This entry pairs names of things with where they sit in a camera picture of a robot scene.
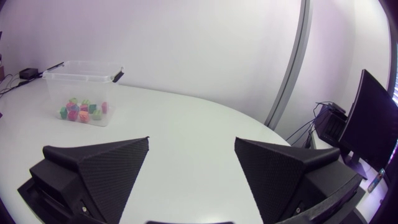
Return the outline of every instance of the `computer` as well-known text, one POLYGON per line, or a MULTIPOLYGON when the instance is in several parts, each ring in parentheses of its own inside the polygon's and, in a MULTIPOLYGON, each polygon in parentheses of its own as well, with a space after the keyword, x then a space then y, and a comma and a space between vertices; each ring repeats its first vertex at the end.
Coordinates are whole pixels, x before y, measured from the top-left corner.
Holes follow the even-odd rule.
POLYGON ((344 162, 367 179, 359 158, 376 170, 385 168, 398 138, 398 108, 384 87, 367 71, 361 81, 340 137, 344 162))

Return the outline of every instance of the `black cable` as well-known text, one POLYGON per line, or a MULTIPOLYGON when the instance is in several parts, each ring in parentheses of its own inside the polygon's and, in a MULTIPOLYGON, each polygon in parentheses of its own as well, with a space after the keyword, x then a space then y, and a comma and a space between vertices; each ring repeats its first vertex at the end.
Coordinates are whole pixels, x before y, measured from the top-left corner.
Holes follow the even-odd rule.
POLYGON ((8 93, 9 91, 11 91, 11 90, 13 90, 13 89, 16 89, 16 88, 18 88, 18 87, 20 87, 20 86, 23 86, 23 85, 25 85, 25 84, 28 84, 28 83, 30 83, 31 81, 34 81, 34 80, 37 79, 37 78, 41 78, 41 77, 42 77, 42 74, 43 74, 43 72, 40 72, 40 73, 38 73, 34 78, 31 78, 30 80, 26 80, 26 81, 20 82, 20 83, 18 83, 18 85, 14 86, 14 87, 12 87, 12 88, 5 88, 5 89, 3 89, 3 90, 1 90, 1 91, 4 91, 4 90, 7 90, 7 91, 5 91, 4 93, 0 93, 0 95, 1 95, 1 96, 4 96, 4 94, 8 93))
MULTIPOLYGON (((314 114, 315 114, 315 109, 316 109, 319 105, 325 105, 325 106, 329 107, 329 105, 324 104, 324 103, 327 103, 327 102, 328 102, 328 101, 316 103, 317 105, 316 105, 316 107, 313 109, 314 114)), ((315 125, 316 119, 317 119, 320 115, 322 115, 324 112, 326 112, 326 111, 327 111, 326 109, 323 110, 323 111, 320 111, 320 112, 318 113, 318 115, 316 115, 315 118, 314 118, 313 120, 311 120, 311 121, 307 122, 306 124, 304 124, 304 126, 306 126, 308 123, 311 123, 311 122, 312 122, 312 124, 310 124, 310 126, 307 127, 307 128, 305 129, 305 131, 300 135, 300 137, 298 137, 298 139, 297 139, 295 142, 293 142, 293 143, 291 144, 292 146, 293 146, 295 143, 297 143, 297 142, 304 136, 305 133, 307 133, 307 132, 310 133, 310 131, 312 130, 313 126, 315 125)))
POLYGON ((3 81, 4 81, 9 75, 12 76, 11 74, 6 75, 6 76, 0 81, 0 84, 2 84, 3 81))
POLYGON ((302 128, 304 128, 307 124, 311 123, 312 121, 315 121, 315 119, 316 119, 316 118, 312 119, 311 121, 309 121, 309 122, 305 123, 303 126, 301 126, 301 128, 299 128, 296 132, 294 132, 291 136, 289 136, 289 137, 286 139, 286 141, 289 140, 291 137, 293 137, 293 135, 295 135, 298 131, 300 131, 302 128))
POLYGON ((286 139, 286 141, 288 141, 291 137, 293 137, 298 131, 300 131, 301 129, 303 129, 307 124, 309 124, 309 123, 315 121, 316 118, 317 118, 317 116, 315 116, 314 119, 312 119, 311 121, 309 121, 309 122, 305 123, 303 126, 301 126, 301 128, 299 128, 296 132, 294 132, 291 136, 289 136, 289 137, 286 139))
POLYGON ((298 139, 297 139, 295 142, 293 142, 293 143, 291 144, 292 146, 293 146, 294 144, 296 144, 296 142, 298 142, 298 141, 303 137, 303 135, 304 135, 305 133, 307 133, 309 127, 307 127, 306 130, 303 132, 303 134, 301 134, 300 137, 298 137, 298 139))
MULTIPOLYGON (((323 104, 323 103, 324 103, 324 102, 317 103, 317 106, 316 106, 316 107, 318 107, 318 105, 320 105, 320 104, 325 105, 325 104, 323 104)), ((327 111, 328 109, 334 110, 333 107, 331 107, 331 106, 329 106, 329 105, 326 105, 326 106, 327 106, 327 108, 325 108, 323 111, 321 110, 321 111, 319 112, 318 116, 319 116, 320 114, 324 113, 325 111, 327 111)), ((323 120, 319 123, 319 125, 321 125, 325 120, 326 120, 326 117, 323 118, 323 120)), ((312 133, 315 131, 315 128, 313 128, 314 125, 315 125, 315 122, 312 123, 311 129, 308 131, 308 137, 307 137, 307 139, 305 140, 305 142, 303 143, 302 147, 308 143, 308 141, 310 140, 310 136, 311 136, 312 133)))

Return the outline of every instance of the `black textured surface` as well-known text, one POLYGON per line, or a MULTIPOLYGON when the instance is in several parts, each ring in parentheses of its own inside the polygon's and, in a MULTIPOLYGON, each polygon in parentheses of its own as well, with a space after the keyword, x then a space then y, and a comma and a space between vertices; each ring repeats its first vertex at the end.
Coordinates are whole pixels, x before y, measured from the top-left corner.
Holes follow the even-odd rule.
POLYGON ((304 173, 340 154, 338 149, 316 151, 239 138, 235 152, 265 224, 279 220, 304 173))
POLYGON ((264 224, 277 222, 304 172, 304 164, 238 138, 235 152, 262 221, 264 224))
POLYGON ((75 148, 45 146, 43 153, 78 171, 106 222, 119 223, 148 150, 148 139, 143 138, 75 148))

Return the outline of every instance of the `white table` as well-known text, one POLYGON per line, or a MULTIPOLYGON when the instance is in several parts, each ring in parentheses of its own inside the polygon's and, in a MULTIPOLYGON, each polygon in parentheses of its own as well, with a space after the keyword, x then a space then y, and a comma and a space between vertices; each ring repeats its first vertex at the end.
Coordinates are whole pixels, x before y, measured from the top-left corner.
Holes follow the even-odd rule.
MULTIPOLYGON (((311 144, 314 149, 330 149, 333 146, 329 145, 328 143, 322 141, 317 134, 317 131, 314 131, 311 135, 311 144)), ((376 177, 378 171, 374 170, 368 163, 359 159, 360 163, 363 166, 363 169, 366 171, 366 175, 368 177, 367 180, 362 180, 361 184, 359 185, 362 189, 365 190, 365 195, 359 201, 356 209, 362 214, 364 219, 369 223, 374 214, 376 214, 377 210, 380 207, 380 200, 384 199, 387 194, 388 187, 386 181, 382 179, 380 183, 376 186, 376 188, 369 194, 368 187, 376 177)))
POLYGON ((50 114, 45 80, 0 99, 0 197, 16 223, 39 223, 17 189, 44 145, 74 147, 149 138, 121 223, 262 223, 234 152, 235 137, 288 145, 258 121, 210 101, 120 86, 107 127, 50 114))

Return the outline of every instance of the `plastic container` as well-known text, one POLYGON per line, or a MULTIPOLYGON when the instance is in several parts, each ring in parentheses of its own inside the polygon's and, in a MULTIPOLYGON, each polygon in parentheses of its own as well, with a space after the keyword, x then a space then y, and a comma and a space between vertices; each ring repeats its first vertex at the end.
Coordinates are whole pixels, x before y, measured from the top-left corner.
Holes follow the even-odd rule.
POLYGON ((68 61, 43 73, 58 119, 107 126, 115 111, 113 88, 123 75, 117 63, 68 61))

